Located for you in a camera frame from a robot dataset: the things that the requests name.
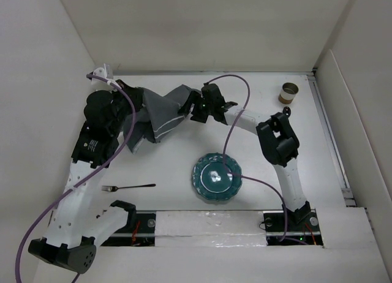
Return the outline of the black spoon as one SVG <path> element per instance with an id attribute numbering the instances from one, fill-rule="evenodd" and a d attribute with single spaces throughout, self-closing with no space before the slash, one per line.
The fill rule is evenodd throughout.
<path id="1" fill-rule="evenodd" d="M 283 113 L 284 113 L 287 117 L 290 117 L 290 115 L 291 115 L 291 113 L 292 113 L 290 107 L 284 107 Z"/>

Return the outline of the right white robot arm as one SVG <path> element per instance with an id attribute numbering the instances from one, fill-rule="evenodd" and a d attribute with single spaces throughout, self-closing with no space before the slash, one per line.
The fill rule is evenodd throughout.
<path id="1" fill-rule="evenodd" d="M 258 137 L 263 156 L 273 165 L 287 209 L 283 223 L 290 230 L 298 230 L 311 213 L 298 174 L 297 157 L 300 142 L 289 117 L 291 109 L 284 107 L 274 115 L 262 115 L 226 102 L 219 87 L 207 84 L 201 92 L 191 91 L 178 113 L 191 114 L 193 121 L 206 123 L 209 116 L 227 126 L 240 127 Z"/>

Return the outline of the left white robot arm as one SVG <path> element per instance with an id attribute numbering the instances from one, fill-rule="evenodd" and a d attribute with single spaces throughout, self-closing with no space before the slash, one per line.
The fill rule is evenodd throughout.
<path id="1" fill-rule="evenodd" d="M 120 200 L 88 222 L 88 210 L 110 162 L 125 147 L 118 141 L 128 117 L 136 120 L 143 106 L 141 88 L 111 82 L 113 90 L 91 93 L 83 124 L 71 155 L 69 177 L 61 197 L 49 209 L 55 210 L 42 238 L 31 240 L 28 252 L 45 263 L 84 274 L 96 251 L 114 232 L 129 232 L 136 226 L 135 205 Z"/>

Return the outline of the brown paper cup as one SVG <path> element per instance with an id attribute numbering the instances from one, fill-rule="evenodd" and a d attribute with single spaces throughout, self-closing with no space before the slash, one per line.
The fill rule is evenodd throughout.
<path id="1" fill-rule="evenodd" d="M 299 87 L 296 84 L 291 82 L 284 83 L 279 93 L 279 102 L 286 105 L 291 104 L 298 92 Z"/>

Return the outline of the teal ceramic plate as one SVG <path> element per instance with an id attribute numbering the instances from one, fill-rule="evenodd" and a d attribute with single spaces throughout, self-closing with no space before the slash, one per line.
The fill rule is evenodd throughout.
<path id="1" fill-rule="evenodd" d="M 195 163 L 191 183 L 201 198 L 209 202 L 226 202 L 241 189 L 241 175 L 241 166 L 234 158 L 208 153 Z"/>

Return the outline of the silver fork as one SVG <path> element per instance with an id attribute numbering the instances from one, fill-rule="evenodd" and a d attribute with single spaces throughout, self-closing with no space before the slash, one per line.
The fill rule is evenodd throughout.
<path id="1" fill-rule="evenodd" d="M 144 185 L 137 185 L 137 186 L 102 186 L 101 190 L 104 192 L 117 192 L 123 189 L 136 189 L 136 188 L 147 188 L 147 187 L 156 187 L 156 184 L 144 184 Z"/>

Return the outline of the grey cloth placemat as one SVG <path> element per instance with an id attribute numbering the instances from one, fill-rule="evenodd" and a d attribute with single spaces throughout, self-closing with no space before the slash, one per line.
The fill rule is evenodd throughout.
<path id="1" fill-rule="evenodd" d="M 123 125 L 124 135 L 132 131 L 127 147 L 135 154 L 144 142 L 159 143 L 176 126 L 185 120 L 186 115 L 178 112 L 194 91 L 186 85 L 180 85 L 164 96 L 142 88 L 143 104 L 136 113 L 135 123 L 129 116 Z"/>

